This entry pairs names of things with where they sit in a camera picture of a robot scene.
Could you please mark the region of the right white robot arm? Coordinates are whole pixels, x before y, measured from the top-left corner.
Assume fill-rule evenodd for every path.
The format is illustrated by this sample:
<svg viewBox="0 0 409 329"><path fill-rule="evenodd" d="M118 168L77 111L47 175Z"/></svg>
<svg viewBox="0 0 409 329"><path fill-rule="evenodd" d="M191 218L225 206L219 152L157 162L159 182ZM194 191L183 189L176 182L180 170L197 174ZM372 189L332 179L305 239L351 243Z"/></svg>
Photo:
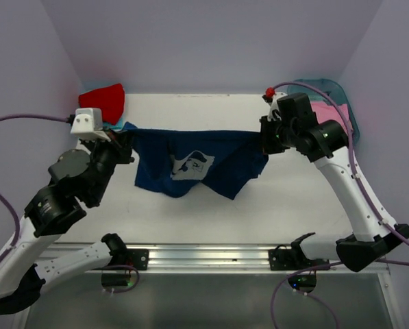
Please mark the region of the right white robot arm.
<svg viewBox="0 0 409 329"><path fill-rule="evenodd" d="M409 239L409 225L397 223L359 171L351 137L343 122L319 120L305 93L286 95L270 89L262 96L268 115L260 118L266 154L293 148L315 165L335 192L350 222L346 237L307 233L273 257L288 269L305 269L339 260L359 272Z"/></svg>

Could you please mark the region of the navy blue t-shirt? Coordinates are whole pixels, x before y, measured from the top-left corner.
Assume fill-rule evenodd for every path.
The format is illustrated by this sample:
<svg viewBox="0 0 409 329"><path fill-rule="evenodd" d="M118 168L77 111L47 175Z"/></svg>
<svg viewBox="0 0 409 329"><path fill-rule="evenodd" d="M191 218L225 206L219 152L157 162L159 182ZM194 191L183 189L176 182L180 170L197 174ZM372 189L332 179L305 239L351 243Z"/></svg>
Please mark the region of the navy blue t-shirt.
<svg viewBox="0 0 409 329"><path fill-rule="evenodd" d="M202 183L234 199L269 161L257 132L156 130L130 122L123 128L134 135L139 157L135 186L169 197L183 197Z"/></svg>

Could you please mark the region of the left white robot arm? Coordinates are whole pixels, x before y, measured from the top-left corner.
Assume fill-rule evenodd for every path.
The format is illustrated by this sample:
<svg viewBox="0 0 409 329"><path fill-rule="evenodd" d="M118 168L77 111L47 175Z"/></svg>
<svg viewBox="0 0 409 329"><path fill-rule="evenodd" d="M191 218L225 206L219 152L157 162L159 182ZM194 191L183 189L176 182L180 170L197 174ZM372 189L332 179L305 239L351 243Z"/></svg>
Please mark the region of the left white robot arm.
<svg viewBox="0 0 409 329"><path fill-rule="evenodd" d="M117 234L55 258L38 257L98 207L117 165L132 158L132 133L107 133L108 140L84 141L87 150L70 149L48 169L51 179L25 207L14 236L0 251L0 315L29 308L51 287L92 269L131 271L127 248Z"/></svg>

